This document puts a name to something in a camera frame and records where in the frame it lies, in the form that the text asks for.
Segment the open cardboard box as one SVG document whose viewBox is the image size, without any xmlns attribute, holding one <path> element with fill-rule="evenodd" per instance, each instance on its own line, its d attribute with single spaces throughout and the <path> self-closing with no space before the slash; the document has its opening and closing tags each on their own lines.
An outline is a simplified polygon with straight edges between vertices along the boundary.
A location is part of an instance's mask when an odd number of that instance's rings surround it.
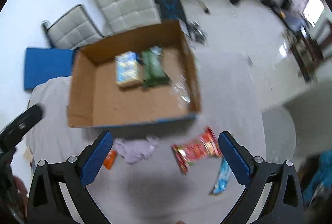
<svg viewBox="0 0 332 224">
<path fill-rule="evenodd" d="M 180 20 L 109 36 L 76 53 L 70 127 L 147 125 L 200 110 L 195 59 Z"/>
</svg>

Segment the dark wooden chair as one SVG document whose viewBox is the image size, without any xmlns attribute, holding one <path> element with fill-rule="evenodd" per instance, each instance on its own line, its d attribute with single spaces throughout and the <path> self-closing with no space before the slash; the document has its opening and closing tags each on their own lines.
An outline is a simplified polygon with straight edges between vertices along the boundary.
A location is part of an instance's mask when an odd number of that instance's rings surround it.
<svg viewBox="0 0 332 224">
<path fill-rule="evenodd" d="M 325 61 L 331 59 L 331 53 L 324 55 L 328 48 L 331 48 L 330 20 L 322 23 L 315 38 L 311 37 L 304 26 L 296 32 L 295 39 L 290 45 L 290 52 L 298 64 L 298 75 L 302 75 L 305 82 L 311 81 L 315 71 Z"/>
</svg>

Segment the black blue bench pad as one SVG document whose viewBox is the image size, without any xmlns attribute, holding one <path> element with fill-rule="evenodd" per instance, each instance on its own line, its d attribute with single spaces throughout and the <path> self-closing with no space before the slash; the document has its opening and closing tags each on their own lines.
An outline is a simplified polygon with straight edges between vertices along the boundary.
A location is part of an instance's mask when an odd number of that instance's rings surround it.
<svg viewBox="0 0 332 224">
<path fill-rule="evenodd" d="M 181 0 L 158 0 L 161 20 L 179 20 L 182 31 L 189 35 L 189 26 Z"/>
</svg>

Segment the light blue long packet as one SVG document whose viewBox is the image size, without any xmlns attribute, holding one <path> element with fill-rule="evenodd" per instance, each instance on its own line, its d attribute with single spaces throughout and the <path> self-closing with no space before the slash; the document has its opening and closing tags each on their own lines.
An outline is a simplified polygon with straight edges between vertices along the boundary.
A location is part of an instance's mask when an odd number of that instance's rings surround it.
<svg viewBox="0 0 332 224">
<path fill-rule="evenodd" d="M 210 195 L 218 195 L 225 191 L 227 188 L 228 182 L 230 178 L 230 167 L 225 159 L 225 157 L 221 160 L 220 169 L 218 172 L 218 176 L 216 181 L 210 191 Z"/>
</svg>

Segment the orange snack packet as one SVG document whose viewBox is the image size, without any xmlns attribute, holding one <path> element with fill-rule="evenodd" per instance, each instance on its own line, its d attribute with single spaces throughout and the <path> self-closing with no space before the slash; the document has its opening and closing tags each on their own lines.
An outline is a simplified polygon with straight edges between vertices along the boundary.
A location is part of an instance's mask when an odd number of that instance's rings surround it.
<svg viewBox="0 0 332 224">
<path fill-rule="evenodd" d="M 110 150 L 103 162 L 103 166 L 107 169 L 110 170 L 115 162 L 115 159 L 117 157 L 117 152 L 116 150 Z"/>
</svg>

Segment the lilac cloth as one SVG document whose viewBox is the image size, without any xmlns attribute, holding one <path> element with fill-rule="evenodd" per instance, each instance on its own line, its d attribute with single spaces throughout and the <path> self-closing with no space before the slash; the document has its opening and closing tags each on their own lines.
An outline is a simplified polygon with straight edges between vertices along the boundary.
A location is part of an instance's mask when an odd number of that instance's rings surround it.
<svg viewBox="0 0 332 224">
<path fill-rule="evenodd" d="M 114 150 L 116 150 L 128 164 L 134 164 L 141 160 L 149 159 L 159 145 L 160 141 L 155 136 L 131 140 L 116 138 L 113 141 Z"/>
</svg>

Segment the blue foam mat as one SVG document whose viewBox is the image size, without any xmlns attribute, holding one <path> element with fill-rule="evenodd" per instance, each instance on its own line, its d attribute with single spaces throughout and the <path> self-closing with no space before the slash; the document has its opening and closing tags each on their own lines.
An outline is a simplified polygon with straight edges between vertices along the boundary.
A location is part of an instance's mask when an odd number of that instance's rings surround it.
<svg viewBox="0 0 332 224">
<path fill-rule="evenodd" d="M 25 52 L 24 90 L 57 77 L 71 75 L 75 50 L 28 47 Z"/>
</svg>

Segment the green snack packet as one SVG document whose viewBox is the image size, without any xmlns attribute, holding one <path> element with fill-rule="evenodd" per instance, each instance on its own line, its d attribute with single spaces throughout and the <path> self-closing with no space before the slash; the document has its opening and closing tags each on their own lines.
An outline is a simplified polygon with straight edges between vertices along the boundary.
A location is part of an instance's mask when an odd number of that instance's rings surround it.
<svg viewBox="0 0 332 224">
<path fill-rule="evenodd" d="M 143 89 L 169 85 L 171 80 L 163 69 L 163 49 L 153 46 L 141 54 L 143 66 Z"/>
</svg>

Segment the white quilted chair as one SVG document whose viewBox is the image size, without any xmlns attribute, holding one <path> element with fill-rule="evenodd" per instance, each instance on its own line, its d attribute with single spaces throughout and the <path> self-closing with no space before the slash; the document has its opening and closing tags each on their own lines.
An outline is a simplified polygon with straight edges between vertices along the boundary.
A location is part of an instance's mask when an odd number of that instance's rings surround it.
<svg viewBox="0 0 332 224">
<path fill-rule="evenodd" d="M 161 23 L 155 0 L 94 0 L 113 35 Z"/>
<path fill-rule="evenodd" d="M 75 50 L 104 38 L 82 4 L 71 8 L 53 24 L 43 21 L 41 27 L 51 48 L 61 50 Z"/>
</svg>

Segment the white blue tissue pack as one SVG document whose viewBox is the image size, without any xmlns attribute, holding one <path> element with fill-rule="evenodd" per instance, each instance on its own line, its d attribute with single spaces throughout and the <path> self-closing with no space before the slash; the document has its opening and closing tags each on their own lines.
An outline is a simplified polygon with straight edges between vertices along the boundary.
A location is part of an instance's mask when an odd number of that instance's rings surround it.
<svg viewBox="0 0 332 224">
<path fill-rule="evenodd" d="M 115 57 L 116 84 L 131 88 L 142 84 L 142 67 L 138 54 L 128 51 Z"/>
</svg>

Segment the right white quilted chair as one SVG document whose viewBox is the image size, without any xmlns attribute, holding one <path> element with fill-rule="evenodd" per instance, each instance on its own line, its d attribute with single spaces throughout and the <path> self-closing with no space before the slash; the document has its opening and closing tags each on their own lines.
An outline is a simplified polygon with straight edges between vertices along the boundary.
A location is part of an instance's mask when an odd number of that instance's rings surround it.
<svg viewBox="0 0 332 224">
<path fill-rule="evenodd" d="M 113 35 L 161 23 L 155 0 L 94 0 Z"/>
</svg>

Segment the red flowered snack packet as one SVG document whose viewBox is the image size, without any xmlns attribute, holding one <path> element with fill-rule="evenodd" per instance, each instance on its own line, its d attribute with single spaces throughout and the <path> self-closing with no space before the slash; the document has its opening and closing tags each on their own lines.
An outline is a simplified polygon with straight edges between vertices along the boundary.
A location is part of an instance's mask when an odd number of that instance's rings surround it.
<svg viewBox="0 0 332 224">
<path fill-rule="evenodd" d="M 196 138 L 184 144 L 173 144 L 171 148 L 180 172 L 184 175 L 199 160 L 209 157 L 222 157 L 218 141 L 210 127 L 206 127 L 204 132 Z"/>
</svg>

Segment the left white quilted chair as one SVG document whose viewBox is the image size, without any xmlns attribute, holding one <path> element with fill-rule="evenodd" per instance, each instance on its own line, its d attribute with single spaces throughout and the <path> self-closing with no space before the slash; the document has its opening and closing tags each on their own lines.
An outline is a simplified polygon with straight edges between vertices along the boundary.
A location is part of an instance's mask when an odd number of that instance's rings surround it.
<svg viewBox="0 0 332 224">
<path fill-rule="evenodd" d="M 75 50 L 104 38 L 82 4 L 71 8 L 53 24 L 43 21 L 41 27 L 51 48 L 61 50 Z"/>
</svg>

